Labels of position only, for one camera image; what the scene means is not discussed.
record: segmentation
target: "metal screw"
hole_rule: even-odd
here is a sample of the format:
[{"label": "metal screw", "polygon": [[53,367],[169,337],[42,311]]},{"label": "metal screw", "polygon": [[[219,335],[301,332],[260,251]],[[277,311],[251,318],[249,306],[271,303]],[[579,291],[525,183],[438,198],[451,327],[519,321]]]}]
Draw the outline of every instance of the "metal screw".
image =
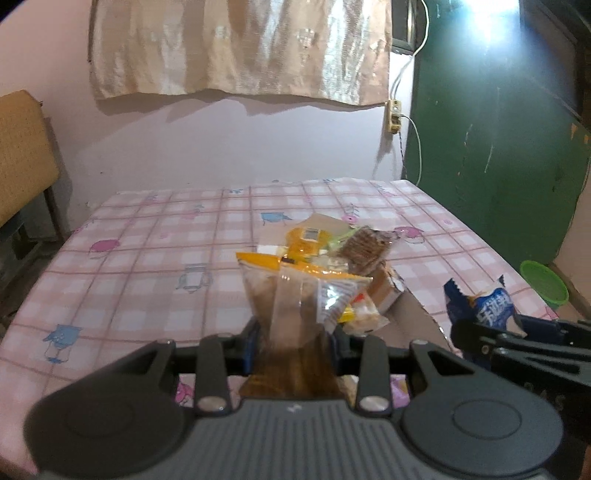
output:
[{"label": "metal screw", "polygon": [[223,411],[226,408],[226,401],[222,397],[201,397],[197,402],[197,406],[203,411]]},{"label": "metal screw", "polygon": [[380,412],[388,408],[388,400],[377,395],[371,395],[359,400],[359,406],[365,411]]}]

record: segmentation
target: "pink checkered tablecloth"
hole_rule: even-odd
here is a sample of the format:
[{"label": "pink checkered tablecloth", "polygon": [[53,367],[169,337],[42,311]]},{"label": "pink checkered tablecloth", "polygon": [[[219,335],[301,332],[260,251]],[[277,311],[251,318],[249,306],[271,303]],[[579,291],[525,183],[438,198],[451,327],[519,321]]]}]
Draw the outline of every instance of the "pink checkered tablecloth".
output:
[{"label": "pink checkered tablecloth", "polygon": [[519,312],[549,318],[509,264],[406,180],[122,192],[62,247],[0,345],[0,466],[35,471],[22,425],[42,396],[154,339],[238,333],[251,312],[235,252],[253,251],[264,224],[314,212],[404,231],[388,260],[446,333],[443,284],[452,277],[477,293],[504,275]]}]

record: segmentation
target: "chair backrest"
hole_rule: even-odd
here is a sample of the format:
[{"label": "chair backrest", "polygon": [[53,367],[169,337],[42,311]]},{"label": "chair backrest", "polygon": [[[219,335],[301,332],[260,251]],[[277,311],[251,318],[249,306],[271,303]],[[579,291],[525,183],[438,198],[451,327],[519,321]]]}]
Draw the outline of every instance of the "chair backrest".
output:
[{"label": "chair backrest", "polygon": [[0,226],[58,176],[39,102],[25,90],[0,97]]}]

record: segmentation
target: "green bowl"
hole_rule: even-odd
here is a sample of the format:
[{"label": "green bowl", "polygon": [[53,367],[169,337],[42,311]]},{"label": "green bowl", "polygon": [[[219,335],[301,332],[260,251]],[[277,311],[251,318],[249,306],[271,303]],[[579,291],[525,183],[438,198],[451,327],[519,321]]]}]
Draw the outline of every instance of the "green bowl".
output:
[{"label": "green bowl", "polygon": [[569,291],[562,279],[541,263],[525,260],[519,266],[521,276],[553,309],[569,300]]}]

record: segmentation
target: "electrical outlet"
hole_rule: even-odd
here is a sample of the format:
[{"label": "electrical outlet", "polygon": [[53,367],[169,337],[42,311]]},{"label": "electrical outlet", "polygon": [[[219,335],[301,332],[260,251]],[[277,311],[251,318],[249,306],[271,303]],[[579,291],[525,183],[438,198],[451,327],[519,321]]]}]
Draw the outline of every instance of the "electrical outlet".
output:
[{"label": "electrical outlet", "polygon": [[399,100],[388,100],[386,110],[388,115],[388,132],[391,134],[399,133],[401,128],[400,115],[402,115],[402,102]]}]

